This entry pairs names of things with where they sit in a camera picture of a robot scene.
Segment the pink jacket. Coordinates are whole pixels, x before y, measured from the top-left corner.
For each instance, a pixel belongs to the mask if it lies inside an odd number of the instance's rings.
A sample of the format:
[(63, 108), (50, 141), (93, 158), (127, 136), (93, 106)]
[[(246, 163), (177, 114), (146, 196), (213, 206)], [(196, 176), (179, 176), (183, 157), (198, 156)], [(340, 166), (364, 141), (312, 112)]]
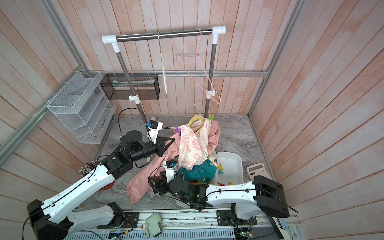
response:
[[(163, 169), (163, 162), (179, 158), (179, 144), (180, 137), (176, 130), (171, 138), (175, 138), (175, 142), (168, 148), (162, 157), (156, 156), (151, 163), (149, 163), (143, 170), (141, 170), (135, 177), (133, 177), (127, 185), (127, 196), (132, 204), (137, 203), (149, 191), (150, 185), (148, 177), (152, 174), (159, 175), (160, 170)], [(216, 149), (220, 138), (220, 126), (217, 121), (211, 122), (208, 143), (208, 158)]]

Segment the floral pink white garment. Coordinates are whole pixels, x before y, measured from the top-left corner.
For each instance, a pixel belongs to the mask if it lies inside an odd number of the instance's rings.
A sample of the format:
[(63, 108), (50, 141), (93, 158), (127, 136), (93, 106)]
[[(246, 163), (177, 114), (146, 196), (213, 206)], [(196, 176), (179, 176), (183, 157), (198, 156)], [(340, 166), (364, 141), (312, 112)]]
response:
[(181, 168), (191, 170), (201, 165), (208, 158), (208, 143), (211, 121), (197, 120), (192, 126), (181, 125), (178, 164)]

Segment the yellow-green plastic hanger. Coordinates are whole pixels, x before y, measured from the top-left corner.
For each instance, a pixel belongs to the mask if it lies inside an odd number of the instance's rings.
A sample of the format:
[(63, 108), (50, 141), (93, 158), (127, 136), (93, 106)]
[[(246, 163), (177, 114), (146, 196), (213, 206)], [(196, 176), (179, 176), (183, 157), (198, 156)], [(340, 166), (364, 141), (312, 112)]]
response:
[(205, 118), (197, 114), (196, 103), (201, 104), (200, 100), (195, 100), (194, 102), (194, 113), (195, 115), (190, 119), (188, 125), (194, 133), (196, 133), (200, 128), (204, 126)]

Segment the green sweatshirt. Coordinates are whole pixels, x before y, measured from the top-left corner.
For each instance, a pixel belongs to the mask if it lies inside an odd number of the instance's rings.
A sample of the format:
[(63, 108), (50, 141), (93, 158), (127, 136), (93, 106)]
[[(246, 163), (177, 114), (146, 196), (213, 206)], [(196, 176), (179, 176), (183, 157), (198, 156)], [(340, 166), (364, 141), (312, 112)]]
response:
[(211, 162), (209, 159), (204, 161), (201, 165), (195, 165), (191, 170), (180, 168), (179, 173), (183, 175), (186, 181), (197, 181), (204, 184), (212, 182), (217, 174), (217, 163)]

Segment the white hanger with metal hook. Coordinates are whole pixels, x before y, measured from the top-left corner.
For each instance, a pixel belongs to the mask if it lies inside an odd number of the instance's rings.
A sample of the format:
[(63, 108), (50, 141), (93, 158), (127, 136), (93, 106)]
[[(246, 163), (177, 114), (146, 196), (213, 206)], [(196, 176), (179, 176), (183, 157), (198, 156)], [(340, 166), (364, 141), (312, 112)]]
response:
[(158, 32), (158, 43), (159, 43), (160, 56), (161, 56), (161, 63), (162, 63), (164, 91), (165, 91), (165, 94), (168, 95), (166, 67), (165, 67), (165, 63), (164, 63), (163, 44), (162, 44), (162, 40), (161, 40), (161, 38), (160, 38), (160, 32)]

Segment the pink wire hanger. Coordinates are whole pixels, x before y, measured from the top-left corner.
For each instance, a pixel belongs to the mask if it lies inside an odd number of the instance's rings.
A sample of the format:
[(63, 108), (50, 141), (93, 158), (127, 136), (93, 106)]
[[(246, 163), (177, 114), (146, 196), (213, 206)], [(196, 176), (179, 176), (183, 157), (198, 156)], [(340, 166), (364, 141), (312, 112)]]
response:
[(219, 105), (222, 102), (222, 99), (221, 99), (221, 96), (219, 95), (218, 91), (215, 88), (212, 88), (211, 90), (206, 90), (204, 87), (202, 87), (197, 82), (196, 78), (194, 78), (192, 76), (192, 74), (184, 66), (182, 66), (182, 64), (179, 61), (179, 59), (194, 58), (199, 63), (199, 65), (202, 67), (202, 70), (205, 74), (205, 77), (209, 80), (209, 83), (211, 84), (211, 86), (213, 85), (212, 77), (209, 76), (209, 74), (206, 71), (206, 68), (204, 67), (204, 65), (202, 64), (201, 59), (200, 59), (200, 50), (201, 50), (201, 45), (202, 45), (203, 31), (200, 28), (195, 28), (195, 30), (197, 30), (197, 33), (200, 36), (200, 41), (199, 41), (199, 45), (198, 45), (197, 50), (196, 50), (196, 54), (195, 55), (179, 55), (178, 54), (178, 55), (176, 55), (176, 61), (183, 68), (183, 70), (188, 74), (188, 76), (191, 77), (195, 81), (195, 83), (200, 87), (200, 89), (202, 89), (204, 91), (204, 93), (206, 94), (206, 99), (208, 99), (208, 100), (212, 99), (216, 104)]

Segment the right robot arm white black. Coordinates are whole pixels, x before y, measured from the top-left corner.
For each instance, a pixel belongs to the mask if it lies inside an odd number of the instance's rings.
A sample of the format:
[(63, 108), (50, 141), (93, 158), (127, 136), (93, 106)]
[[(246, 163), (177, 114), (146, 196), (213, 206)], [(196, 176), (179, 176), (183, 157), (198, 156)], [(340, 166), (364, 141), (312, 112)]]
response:
[(288, 218), (289, 210), (297, 212), (287, 204), (283, 185), (263, 176), (255, 176), (251, 182), (228, 186), (192, 184), (182, 177), (175, 177), (169, 182), (166, 177), (148, 177), (148, 183), (155, 194), (176, 199), (194, 210), (234, 204), (234, 215), (239, 220), (249, 220), (260, 214)]

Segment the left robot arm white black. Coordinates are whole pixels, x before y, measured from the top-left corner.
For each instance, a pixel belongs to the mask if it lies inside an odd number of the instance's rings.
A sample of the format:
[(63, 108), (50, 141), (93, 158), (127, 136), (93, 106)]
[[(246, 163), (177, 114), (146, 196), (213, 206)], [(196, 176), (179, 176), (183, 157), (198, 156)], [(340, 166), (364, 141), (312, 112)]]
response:
[(175, 142), (173, 138), (156, 137), (144, 142), (142, 133), (129, 131), (120, 144), (96, 167), (61, 193), (45, 200), (28, 204), (27, 221), (38, 240), (63, 240), (68, 235), (96, 226), (119, 228), (126, 225), (125, 214), (116, 203), (101, 208), (74, 210), (97, 191), (113, 183), (131, 170), (134, 163), (153, 154), (162, 157)]

